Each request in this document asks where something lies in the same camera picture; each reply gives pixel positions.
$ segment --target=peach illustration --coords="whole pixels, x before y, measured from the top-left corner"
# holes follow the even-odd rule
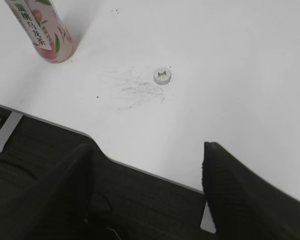
[[[69,43],[72,44],[72,38],[70,36],[70,33],[68,32],[68,30],[65,30],[65,38],[68,40]]]
[[[40,54],[41,57],[47,60],[54,60],[59,55],[59,52],[56,53],[56,46],[54,44],[51,46],[51,50],[47,50],[36,45],[34,46],[34,48]]]
[[[41,21],[42,21],[42,13],[38,9],[33,10],[32,11],[32,15],[34,16],[35,20],[38,23],[41,23]]]

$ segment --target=small round bottle cap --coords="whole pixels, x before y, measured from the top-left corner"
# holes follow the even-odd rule
[[[153,80],[156,84],[166,85],[171,80],[171,72],[165,67],[157,68],[153,73]]]

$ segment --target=white plastic bracket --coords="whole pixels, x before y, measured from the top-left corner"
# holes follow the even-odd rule
[[[5,144],[9,140],[11,134],[15,130],[16,126],[18,125],[19,121],[22,118],[22,114],[17,112],[12,112],[8,119],[5,121],[3,126],[0,129],[0,153],[5,147]]]

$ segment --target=can label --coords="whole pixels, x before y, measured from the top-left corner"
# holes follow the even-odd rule
[[[9,0],[9,3],[33,44],[42,49],[51,50],[50,42],[42,29],[45,21],[37,21],[24,0]]]

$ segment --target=white desk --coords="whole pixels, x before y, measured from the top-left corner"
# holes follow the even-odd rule
[[[216,141],[300,200],[300,0],[56,0],[80,39],[39,57],[0,0],[0,106],[89,135],[119,163],[201,190]],[[170,68],[166,86],[153,71]]]

